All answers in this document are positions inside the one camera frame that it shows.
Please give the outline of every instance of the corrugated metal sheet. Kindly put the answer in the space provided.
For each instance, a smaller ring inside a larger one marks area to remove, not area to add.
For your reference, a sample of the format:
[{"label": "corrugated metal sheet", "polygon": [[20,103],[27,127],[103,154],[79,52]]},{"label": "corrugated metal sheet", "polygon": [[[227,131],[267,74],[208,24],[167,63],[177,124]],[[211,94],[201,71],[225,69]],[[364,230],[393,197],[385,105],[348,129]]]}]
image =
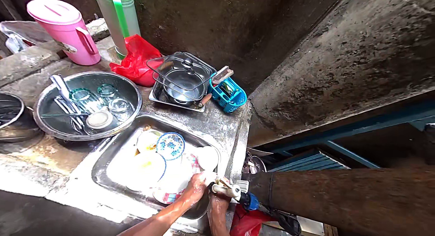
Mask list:
[{"label": "corrugated metal sheet", "polygon": [[271,169],[269,172],[350,169],[319,150],[305,155],[296,155],[295,157],[287,159],[285,162],[286,164]]}]

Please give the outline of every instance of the blue floral plate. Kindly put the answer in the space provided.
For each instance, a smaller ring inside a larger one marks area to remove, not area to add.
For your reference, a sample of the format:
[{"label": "blue floral plate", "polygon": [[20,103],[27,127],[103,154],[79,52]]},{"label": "blue floral plate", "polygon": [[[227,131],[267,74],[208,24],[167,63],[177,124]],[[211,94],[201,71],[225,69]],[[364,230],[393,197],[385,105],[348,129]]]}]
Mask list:
[{"label": "blue floral plate", "polygon": [[184,152],[183,136],[176,132],[167,132],[157,140],[156,151],[165,160],[175,160],[181,157]]}]

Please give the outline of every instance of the pink pitcher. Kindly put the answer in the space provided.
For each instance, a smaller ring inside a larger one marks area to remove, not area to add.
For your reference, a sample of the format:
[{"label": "pink pitcher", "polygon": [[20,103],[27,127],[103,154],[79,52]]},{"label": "pink pitcher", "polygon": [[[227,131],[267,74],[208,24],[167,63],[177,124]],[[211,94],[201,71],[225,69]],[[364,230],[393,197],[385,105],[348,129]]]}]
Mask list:
[{"label": "pink pitcher", "polygon": [[27,12],[79,65],[94,65],[101,56],[84,24],[81,13],[61,0],[32,0]]}]

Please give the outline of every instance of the red plastic bag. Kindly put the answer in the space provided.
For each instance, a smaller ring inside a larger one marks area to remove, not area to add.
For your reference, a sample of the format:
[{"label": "red plastic bag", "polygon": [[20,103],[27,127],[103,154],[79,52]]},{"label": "red plastic bag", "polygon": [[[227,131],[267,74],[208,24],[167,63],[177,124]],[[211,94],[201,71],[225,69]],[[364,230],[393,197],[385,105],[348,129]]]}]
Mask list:
[{"label": "red plastic bag", "polygon": [[153,70],[147,66],[147,60],[161,57],[160,51],[137,34],[125,39],[125,47],[128,54],[121,61],[121,65],[110,63],[110,69],[138,85],[152,87],[156,81]]},{"label": "red plastic bag", "polygon": [[263,222],[276,221],[264,212],[254,210],[246,211],[242,205],[237,204],[231,224],[230,236],[258,236]]}]

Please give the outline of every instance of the pink pitcher handle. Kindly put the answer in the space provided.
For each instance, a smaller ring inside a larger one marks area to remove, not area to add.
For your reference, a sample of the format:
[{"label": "pink pitcher handle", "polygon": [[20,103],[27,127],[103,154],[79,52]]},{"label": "pink pitcher handle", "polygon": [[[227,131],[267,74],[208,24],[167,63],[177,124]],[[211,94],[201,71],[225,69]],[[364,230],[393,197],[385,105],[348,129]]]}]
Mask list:
[{"label": "pink pitcher handle", "polygon": [[76,31],[79,32],[78,35],[80,36],[81,34],[83,35],[83,39],[85,40],[85,47],[86,50],[90,53],[90,54],[97,54],[98,53],[98,49],[95,46],[94,40],[92,40],[92,37],[90,36],[89,32],[87,32],[87,30],[84,30],[81,27],[76,27]]}]

